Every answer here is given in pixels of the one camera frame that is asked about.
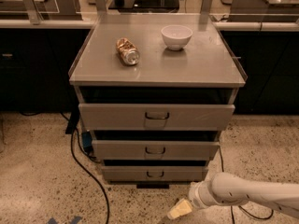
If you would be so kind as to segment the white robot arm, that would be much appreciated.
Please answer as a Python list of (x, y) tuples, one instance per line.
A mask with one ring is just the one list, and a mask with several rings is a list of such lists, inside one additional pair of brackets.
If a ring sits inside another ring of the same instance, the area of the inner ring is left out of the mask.
[(188, 198), (179, 200), (167, 217), (176, 219), (193, 209), (206, 209), (213, 205), (243, 205), (247, 202), (299, 218), (299, 185), (252, 181), (221, 172), (208, 181), (191, 183)]

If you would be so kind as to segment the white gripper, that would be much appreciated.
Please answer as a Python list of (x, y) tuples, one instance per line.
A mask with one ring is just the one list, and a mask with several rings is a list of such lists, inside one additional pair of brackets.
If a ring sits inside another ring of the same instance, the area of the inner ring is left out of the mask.
[(169, 219), (176, 219), (185, 216), (192, 211), (192, 207), (206, 209), (215, 204), (215, 199), (209, 189), (209, 181), (191, 183), (188, 198), (180, 199), (167, 213)]

